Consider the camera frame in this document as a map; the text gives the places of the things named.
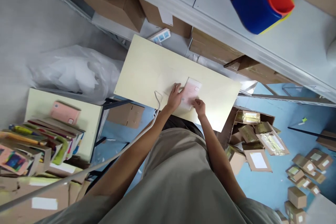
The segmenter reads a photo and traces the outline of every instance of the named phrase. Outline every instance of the cream board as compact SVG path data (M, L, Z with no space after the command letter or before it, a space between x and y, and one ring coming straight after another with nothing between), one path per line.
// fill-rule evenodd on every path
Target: cream board
M202 84L198 96L212 128L221 132L242 85L140 36L133 37L114 94L158 108L158 91L163 108L173 84L184 85L188 77ZM200 124L194 109L178 108L174 115Z

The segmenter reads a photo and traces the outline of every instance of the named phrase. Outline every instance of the gray floor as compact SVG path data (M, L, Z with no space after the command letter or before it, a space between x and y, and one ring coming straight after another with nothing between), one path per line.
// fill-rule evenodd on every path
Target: gray floor
M24 119L27 64L40 53L79 44L123 60L126 50L60 0L0 0L0 127Z

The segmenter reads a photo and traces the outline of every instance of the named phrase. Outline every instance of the plastic bag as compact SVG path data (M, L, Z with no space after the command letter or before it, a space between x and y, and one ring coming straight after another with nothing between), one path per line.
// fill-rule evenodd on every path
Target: plastic bag
M33 87L97 103L113 96L123 64L93 49L74 45L43 53L28 68Z

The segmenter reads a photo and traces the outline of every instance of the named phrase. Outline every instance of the paper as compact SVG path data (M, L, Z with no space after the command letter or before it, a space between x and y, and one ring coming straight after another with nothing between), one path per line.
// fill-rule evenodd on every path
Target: paper
M311 171L311 170L314 169L314 166L312 164L309 164L309 165L307 165L307 168L308 168L309 171Z
M57 199L35 197L31 199L31 205L35 209L57 210Z
M310 182L307 180L302 186L306 188L309 185L309 183Z
M329 160L324 161L322 165L326 166L327 164L329 164Z
M173 26L173 15L165 8L158 7L162 23Z
M256 169L267 169L264 157L260 152L251 153L250 155Z
M290 172L291 174L293 174L293 175L295 175L296 173L298 173L298 171L299 171L299 169L296 168L296 167L292 167L292 168L289 169L289 172Z
M310 159L314 159L314 160L318 161L321 157L322 157L321 155L319 155L319 154L317 154L317 153L314 153L314 154L310 157Z
M62 170L62 171L66 171L68 173L74 173L75 170L76 170L75 166L72 166L72 165L69 165L69 164L66 164L66 163L62 163L60 165L51 163L50 167L56 168L56 169L59 169L59 170Z

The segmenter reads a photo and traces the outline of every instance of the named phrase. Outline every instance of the white shelf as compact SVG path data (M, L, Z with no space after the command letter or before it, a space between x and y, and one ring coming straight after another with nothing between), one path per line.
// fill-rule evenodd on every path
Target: white shelf
M326 50L336 37L336 19L303 0L292 15L264 35L241 24L229 0L146 0L302 85L315 85L320 95L336 102L336 68Z
M132 41L133 36L139 35L145 39L149 38L150 36L154 35L155 33L158 33L162 30L162 28L157 27L151 23L148 23L147 19L144 21L144 24L141 28L140 33L133 31L121 24L118 24L110 19L107 19L97 13L93 15L92 23L94 25L97 25L107 31L110 31L114 33L115 35L118 35L128 41ZM163 41L161 44L164 48L173 51L174 53L177 53L179 55L185 56L185 54L188 51L190 40L189 38L184 38L180 35L177 35L175 33L170 34L171 37L165 41Z

